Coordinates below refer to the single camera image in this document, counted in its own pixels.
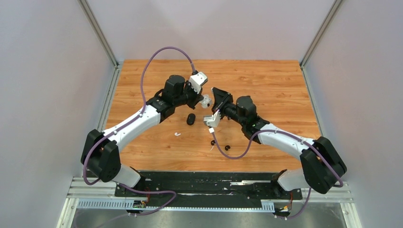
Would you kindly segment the aluminium corner post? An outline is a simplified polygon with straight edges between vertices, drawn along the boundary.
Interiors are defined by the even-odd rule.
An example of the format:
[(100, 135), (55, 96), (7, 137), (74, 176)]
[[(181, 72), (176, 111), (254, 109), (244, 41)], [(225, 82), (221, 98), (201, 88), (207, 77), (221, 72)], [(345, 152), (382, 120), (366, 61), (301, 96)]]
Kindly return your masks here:
[(302, 60), (300, 61), (300, 68), (303, 69), (308, 61), (310, 60), (311, 56), (313, 55), (316, 47), (318, 46), (319, 42), (321, 41), (322, 37), (324, 36), (325, 32), (327, 31), (328, 27), (332, 23), (332, 20), (336, 16), (337, 12), (339, 11), (340, 7), (344, 3), (344, 0), (335, 0), (330, 7), (330, 10), (326, 14), (324, 20), (322, 21), (317, 33), (315, 34), (312, 42), (310, 43), (307, 51), (305, 52)]
[(80, 4), (89, 24), (91, 25), (93, 31), (95, 32), (101, 46), (103, 47), (108, 59), (114, 66), (114, 68), (119, 67), (119, 61), (117, 60), (109, 42), (106, 39), (106, 36), (104, 35), (97, 19), (94, 14), (94, 12), (91, 9), (91, 6), (87, 0), (78, 0), (78, 3)]

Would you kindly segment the black earbud charging case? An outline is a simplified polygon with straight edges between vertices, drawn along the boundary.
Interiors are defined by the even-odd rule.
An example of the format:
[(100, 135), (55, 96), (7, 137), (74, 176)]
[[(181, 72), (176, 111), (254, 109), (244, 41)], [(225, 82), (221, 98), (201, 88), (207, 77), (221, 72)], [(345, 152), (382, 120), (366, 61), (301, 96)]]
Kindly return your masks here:
[(186, 123), (188, 125), (193, 125), (195, 123), (195, 118), (196, 118), (195, 114), (193, 114), (193, 113), (188, 114), (187, 119), (186, 119)]

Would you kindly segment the right aluminium corner post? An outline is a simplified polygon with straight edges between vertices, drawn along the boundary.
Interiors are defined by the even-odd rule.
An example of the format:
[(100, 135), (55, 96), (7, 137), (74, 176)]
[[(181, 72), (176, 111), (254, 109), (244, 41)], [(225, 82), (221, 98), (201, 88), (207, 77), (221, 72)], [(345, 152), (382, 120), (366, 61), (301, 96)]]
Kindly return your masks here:
[(310, 43), (307, 51), (305, 52), (302, 60), (300, 61), (300, 68), (303, 69), (308, 61), (310, 60), (311, 56), (313, 55), (316, 47), (318, 46), (319, 42), (321, 41), (322, 37), (324, 36), (325, 32), (327, 31), (328, 27), (332, 23), (332, 20), (336, 16), (337, 12), (339, 11), (340, 7), (344, 3), (344, 0), (335, 0), (330, 7), (330, 10), (326, 14), (324, 20), (322, 21), (317, 33), (315, 34), (312, 42)]

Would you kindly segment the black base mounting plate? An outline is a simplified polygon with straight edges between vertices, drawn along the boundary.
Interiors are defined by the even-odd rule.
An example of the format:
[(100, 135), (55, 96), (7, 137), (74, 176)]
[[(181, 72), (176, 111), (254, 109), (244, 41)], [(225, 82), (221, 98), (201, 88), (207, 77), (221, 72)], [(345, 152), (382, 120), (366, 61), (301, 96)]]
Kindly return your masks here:
[(169, 203), (184, 207), (258, 207), (262, 200), (302, 200), (302, 189), (281, 190), (271, 172), (143, 171), (134, 189), (174, 191)]

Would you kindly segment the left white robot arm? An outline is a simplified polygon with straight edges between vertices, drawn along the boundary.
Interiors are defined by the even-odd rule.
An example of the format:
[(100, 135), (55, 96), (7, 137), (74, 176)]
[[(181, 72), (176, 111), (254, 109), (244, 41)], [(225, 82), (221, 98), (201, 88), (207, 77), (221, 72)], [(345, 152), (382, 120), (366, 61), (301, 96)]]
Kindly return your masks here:
[(164, 87), (134, 115), (103, 132), (90, 131), (81, 156), (84, 169), (90, 170), (102, 182), (118, 182), (127, 186), (132, 195), (141, 196), (146, 184), (140, 180), (139, 172), (121, 163), (121, 150), (144, 131), (174, 114), (176, 107), (186, 105), (195, 109), (204, 99), (202, 86), (207, 81), (202, 72), (190, 76), (189, 80), (171, 75)]

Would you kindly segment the white earbud charging case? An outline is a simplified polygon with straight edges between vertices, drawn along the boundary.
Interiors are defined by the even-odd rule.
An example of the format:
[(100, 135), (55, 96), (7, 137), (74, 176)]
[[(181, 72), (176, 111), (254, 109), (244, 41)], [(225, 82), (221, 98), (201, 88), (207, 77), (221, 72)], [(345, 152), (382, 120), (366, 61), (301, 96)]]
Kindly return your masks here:
[(209, 95), (203, 95), (200, 104), (203, 109), (206, 109), (212, 105), (212, 99), (209, 97)]

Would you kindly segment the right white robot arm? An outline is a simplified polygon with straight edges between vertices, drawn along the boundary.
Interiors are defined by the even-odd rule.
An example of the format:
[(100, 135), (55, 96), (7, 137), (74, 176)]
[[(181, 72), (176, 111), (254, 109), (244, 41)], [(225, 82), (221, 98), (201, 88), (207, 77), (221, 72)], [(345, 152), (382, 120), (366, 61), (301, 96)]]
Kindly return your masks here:
[(341, 178), (347, 173), (347, 166), (328, 138), (306, 138), (276, 127), (257, 114), (248, 95), (234, 101), (227, 91), (216, 87), (211, 91), (213, 116), (211, 120), (204, 119), (208, 127), (217, 127), (219, 121), (227, 117), (241, 126), (249, 145), (256, 142), (275, 147), (301, 162), (300, 169), (282, 170), (274, 176), (271, 191), (275, 197), (284, 198), (290, 191), (300, 188), (326, 194), (332, 187), (343, 186)]

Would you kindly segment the left aluminium corner post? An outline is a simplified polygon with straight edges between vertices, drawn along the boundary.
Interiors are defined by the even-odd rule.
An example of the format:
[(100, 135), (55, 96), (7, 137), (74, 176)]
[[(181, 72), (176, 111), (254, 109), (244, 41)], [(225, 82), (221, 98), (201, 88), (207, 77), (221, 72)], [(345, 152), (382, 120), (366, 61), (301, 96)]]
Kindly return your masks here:
[(106, 36), (104, 35), (97, 19), (94, 14), (94, 12), (91, 9), (91, 6), (87, 0), (78, 0), (78, 3), (80, 4), (89, 24), (91, 25), (93, 31), (95, 32), (101, 46), (103, 47), (108, 59), (114, 66), (114, 68), (119, 67), (119, 61), (117, 60), (109, 42), (106, 39)]

